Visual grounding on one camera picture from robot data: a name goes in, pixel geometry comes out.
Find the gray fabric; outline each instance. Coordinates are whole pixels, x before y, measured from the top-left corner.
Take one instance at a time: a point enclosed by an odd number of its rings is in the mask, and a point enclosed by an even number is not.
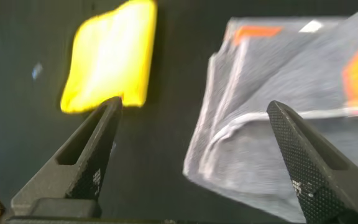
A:
[[[301,48],[301,45],[303,43],[307,43],[315,37],[314,34],[298,34],[298,31],[312,20],[313,18],[303,18],[300,19],[299,21],[294,21],[291,19],[288,20],[282,19],[280,20],[280,22],[277,22],[276,20],[274,20],[273,22],[268,22],[269,21],[268,19],[263,19],[263,22],[267,22],[266,26],[284,26],[285,31],[284,33],[278,36],[276,40],[277,44],[273,43],[269,45],[268,38],[255,39],[255,43],[261,43],[262,45],[264,45],[264,49],[268,50],[269,52],[275,52],[275,51],[277,52],[280,51],[280,49],[278,49],[277,47],[280,46],[281,43],[285,45],[289,45],[291,40],[295,40],[296,38],[299,38],[300,44],[297,44],[296,46],[299,46]],[[256,22],[255,25],[258,26],[262,25],[258,21],[242,20],[242,24],[244,25],[254,25],[254,22]],[[230,35],[228,34],[229,32],[226,33],[226,40],[224,41],[219,52],[214,54],[209,60],[207,87],[204,96],[203,107],[201,109],[202,116],[200,115],[200,119],[198,121],[196,131],[193,135],[189,147],[189,151],[186,156],[186,158],[191,158],[191,159],[186,159],[185,161],[184,174],[187,175],[190,180],[196,182],[197,184],[200,184],[203,187],[218,192],[219,194],[222,194],[226,197],[232,198],[234,200],[238,200],[243,203],[247,203],[257,208],[262,208],[262,209],[271,208],[271,210],[277,211],[275,215],[280,216],[280,213],[282,213],[283,217],[288,220],[293,220],[294,222],[304,222],[305,219],[303,218],[299,203],[296,198],[292,201],[287,201],[278,198],[275,194],[265,194],[265,193],[254,194],[252,191],[248,192],[246,190],[233,191],[231,189],[227,189],[225,187],[219,187],[219,185],[212,184],[211,182],[205,181],[203,176],[198,172],[198,164],[201,159],[202,151],[197,149],[205,149],[208,145],[209,139],[214,134],[211,131],[211,128],[213,126],[213,119],[211,118],[215,117],[216,108],[219,107],[224,92],[227,89],[227,84],[230,77],[229,75],[227,75],[227,73],[230,73],[230,71],[234,72],[233,70],[236,66],[237,67],[243,66],[243,64],[240,62],[240,59],[245,56],[244,51],[241,52],[239,50],[239,47],[235,47],[231,44],[232,37],[230,37]],[[291,55],[295,55],[298,52],[298,50],[294,47],[292,47],[291,49],[293,49],[293,53],[288,54],[286,56],[287,60],[290,58]],[[254,48],[253,51],[257,56],[258,49]],[[274,69],[277,69],[279,66],[281,66],[281,64],[285,62],[286,62],[285,60],[281,60],[280,63],[276,63],[276,67]],[[265,73],[267,75],[270,75],[273,70],[270,69],[269,71],[270,72],[265,72]],[[284,174],[283,178],[288,180],[288,182],[286,183],[289,184],[290,179],[288,174],[286,172],[282,172],[282,174]],[[286,187],[286,189],[291,190],[291,185]],[[295,193],[292,190],[290,191],[290,194],[295,195]]]
[[[304,222],[263,114],[272,100],[304,118],[317,114],[322,119],[311,120],[313,125],[358,165],[358,118],[347,116],[342,86],[345,64],[358,50],[358,13],[315,34],[291,32],[288,24],[273,38],[248,38],[235,47],[226,42],[232,27],[239,26],[229,23],[222,54],[209,61],[203,107],[183,173],[221,195]]]

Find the yellow cloth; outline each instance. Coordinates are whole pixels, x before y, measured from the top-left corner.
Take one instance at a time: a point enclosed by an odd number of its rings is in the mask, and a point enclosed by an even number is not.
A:
[[[124,106],[142,106],[156,20],[153,0],[131,0],[84,22],[74,38],[62,111],[80,113],[114,96]]]

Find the black background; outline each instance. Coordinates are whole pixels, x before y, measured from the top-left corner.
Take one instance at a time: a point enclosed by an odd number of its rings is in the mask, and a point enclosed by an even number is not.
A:
[[[78,26],[123,0],[0,0],[0,198],[11,197],[84,120],[59,101]],[[232,16],[349,16],[358,1],[158,1],[146,105],[126,108],[100,203],[111,218],[278,222],[192,184],[181,170],[209,56]],[[32,79],[36,63],[43,72]]]

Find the yellow sponge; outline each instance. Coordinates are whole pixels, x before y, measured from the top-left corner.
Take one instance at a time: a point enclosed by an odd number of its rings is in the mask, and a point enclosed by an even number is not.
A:
[[[114,96],[124,106],[142,106],[156,20],[153,0],[131,0],[84,22],[74,38],[62,111],[80,113]]]

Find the gray towel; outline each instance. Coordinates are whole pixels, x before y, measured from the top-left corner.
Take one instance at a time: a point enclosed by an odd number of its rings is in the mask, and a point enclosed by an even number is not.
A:
[[[235,27],[228,25],[222,49],[209,61],[183,173],[219,194],[304,222],[264,111],[278,100],[304,118],[320,118],[311,122],[358,165],[358,118],[348,117],[341,76],[358,51],[358,13],[314,34],[293,32],[289,24],[275,37],[245,38],[238,47],[227,43]]]

